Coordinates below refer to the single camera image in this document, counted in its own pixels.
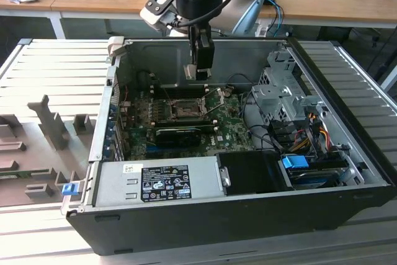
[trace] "cable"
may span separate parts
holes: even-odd
[[[180,28],[180,27],[193,26],[195,24],[205,22],[209,19],[214,18],[218,13],[220,13],[222,11],[222,9],[230,3],[230,1],[231,0],[223,1],[218,7],[214,8],[212,11],[210,11],[209,13],[207,13],[201,17],[198,17],[196,19],[193,19],[193,20],[190,20],[190,21],[187,21],[184,23],[181,23],[180,21],[176,21],[176,22],[173,22],[171,24],[171,26]]]
[[[154,144],[152,142],[149,142],[149,141],[143,141],[143,143],[147,143],[147,144],[150,144],[150,145],[153,145],[153,146],[157,146],[156,144]]]
[[[274,32],[274,37],[277,35],[277,32],[280,30],[280,27],[281,27],[281,23],[282,23],[282,17],[281,17],[281,12],[280,12],[280,6],[278,5],[278,4],[276,4],[273,0],[267,0],[267,1],[269,1],[271,4],[273,4],[274,5],[274,7],[276,8],[276,10],[277,10],[277,13],[279,14],[279,24],[278,24],[278,26],[277,26],[277,30]]]
[[[397,31],[397,26],[394,29],[394,31],[391,33],[391,35],[388,37],[388,39],[386,40],[386,42],[383,44],[383,46],[381,47],[381,49],[379,49],[378,53],[375,54],[375,56],[372,58],[371,63],[368,65],[367,69],[365,70],[367,73],[369,72],[371,66],[373,65],[373,63],[375,62],[375,60],[378,58],[379,54],[383,51],[384,47],[389,43],[390,39],[392,38],[392,36],[394,36],[394,34]]]
[[[254,128],[254,127],[265,127],[265,125],[259,125],[259,124],[257,124],[257,125],[253,125],[253,126],[251,126],[251,127],[248,127],[247,126],[247,122],[246,122],[246,119],[245,119],[245,110],[246,110],[246,106],[247,106],[247,101],[248,101],[248,99],[249,99],[249,97],[252,95],[252,93],[250,92],[248,95],[247,95],[247,98],[246,98],[246,101],[245,101],[245,104],[244,104],[244,107],[243,107],[243,113],[242,113],[242,116],[241,116],[241,118],[242,118],[242,120],[243,120],[243,123],[244,123],[244,125],[247,127],[247,129],[250,131],[250,133],[254,136],[254,137],[257,137],[258,139],[260,139],[261,140],[261,143],[263,144],[263,142],[266,142],[266,143],[268,143],[268,144],[270,144],[270,145],[272,145],[272,146],[275,146],[275,144],[274,144],[274,142],[272,142],[272,141],[269,141],[269,140],[267,140],[267,139],[265,139],[264,137],[261,137],[260,135],[258,135],[257,133],[254,133],[251,129],[252,128]]]
[[[226,34],[223,34],[223,33],[222,33],[222,32],[220,32],[220,31],[211,30],[211,32],[214,32],[214,33],[217,33],[217,34],[219,34],[219,36],[220,36],[220,37],[227,37],[227,35],[226,35]]]
[[[249,79],[245,74],[242,74],[242,73],[235,73],[235,74],[232,74],[232,75],[226,80],[226,87],[232,87],[232,86],[230,86],[230,80],[232,80],[235,76],[242,76],[242,77],[244,77],[247,81],[249,81],[249,82],[252,84],[252,86],[255,85],[255,83],[254,83],[251,79]]]

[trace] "blue plastic latch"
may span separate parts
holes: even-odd
[[[308,161],[303,155],[288,155],[282,161],[285,169],[309,168]]]
[[[78,195],[79,194],[79,183],[72,182],[72,183],[64,184],[63,188],[62,188],[62,194],[63,195]]]

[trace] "black cable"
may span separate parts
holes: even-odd
[[[244,77],[247,81],[249,81],[249,82],[252,84],[252,86],[255,85],[255,83],[254,83],[251,79],[249,79],[245,74],[242,74],[242,73],[235,73],[235,74],[232,74],[232,75],[226,80],[226,86],[227,86],[227,87],[232,87],[232,86],[230,86],[230,80],[232,80],[235,76],[242,76],[242,77]]]
[[[279,16],[278,10],[275,6],[274,6],[274,9],[275,9],[275,17],[274,17],[272,23],[270,24],[269,28],[267,29],[267,31],[270,31],[270,29],[273,27],[273,25],[275,24],[275,21],[277,20],[277,18]]]
[[[241,118],[242,118],[242,120],[243,120],[243,123],[244,123],[244,125],[247,127],[247,129],[250,131],[250,133],[251,133],[254,137],[257,137],[257,138],[260,139],[261,141],[265,141],[266,143],[268,143],[268,144],[274,146],[273,142],[271,142],[271,141],[269,141],[269,140],[267,140],[267,139],[261,137],[260,135],[258,135],[257,133],[254,133],[254,132],[251,130],[252,128],[258,127],[258,126],[260,126],[260,127],[265,127],[265,125],[253,125],[253,126],[251,126],[251,127],[248,127],[248,125],[247,125],[247,122],[246,122],[246,119],[245,119],[245,110],[246,110],[246,107],[247,107],[248,99],[249,99],[249,97],[250,97],[251,95],[252,95],[251,92],[247,95],[246,102],[245,102],[244,107],[243,107],[243,113],[242,113],[242,116],[241,116]]]
[[[222,9],[230,3],[230,1],[231,0],[223,1],[218,7],[214,8],[212,11],[210,11],[209,13],[207,13],[207,14],[201,16],[201,17],[198,17],[196,19],[193,19],[193,20],[190,20],[190,21],[187,21],[187,22],[184,22],[184,23],[181,23],[180,21],[177,21],[177,22],[174,22],[171,25],[173,27],[188,27],[188,26],[193,26],[195,24],[208,21],[208,20],[214,18],[215,16],[217,16],[222,11]]]
[[[220,37],[227,37],[227,35],[226,35],[226,34],[223,34],[223,33],[222,33],[222,32],[220,32],[220,31],[211,30],[211,32],[214,32],[214,33],[216,33],[216,34],[219,34],[219,36],[220,36]]]
[[[274,17],[274,20],[273,20],[273,22],[271,23],[270,27],[267,29],[268,31],[270,31],[270,30],[272,29],[273,25],[275,24],[275,21],[277,20],[277,18],[278,18],[278,16],[279,16],[279,10],[277,9],[276,6],[274,7],[274,9],[275,9],[275,17]]]
[[[383,51],[384,47],[389,43],[390,39],[392,38],[392,36],[394,36],[394,34],[397,31],[397,26],[396,28],[393,30],[393,32],[391,33],[391,35],[388,37],[388,39],[386,40],[386,42],[383,44],[383,46],[381,47],[381,49],[379,49],[378,53],[375,54],[375,56],[372,58],[371,63],[368,65],[367,69],[365,70],[367,73],[369,72],[371,66],[373,65],[373,63],[375,62],[375,60],[378,58],[379,54]]]
[[[148,71],[148,70],[138,70],[138,71],[136,71],[136,74],[135,74],[135,79],[136,79],[136,85],[139,87],[141,84],[140,84],[140,74],[141,73],[146,73],[147,75],[149,75],[149,77],[150,77],[150,74],[152,73],[151,71]]]
[[[264,138],[265,136],[269,136],[269,134],[268,133],[263,134],[262,138]],[[264,149],[263,148],[263,139],[261,139],[261,149]]]

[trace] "warning label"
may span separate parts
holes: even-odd
[[[190,199],[192,197],[187,165],[143,168],[141,181],[141,200],[143,202]]]

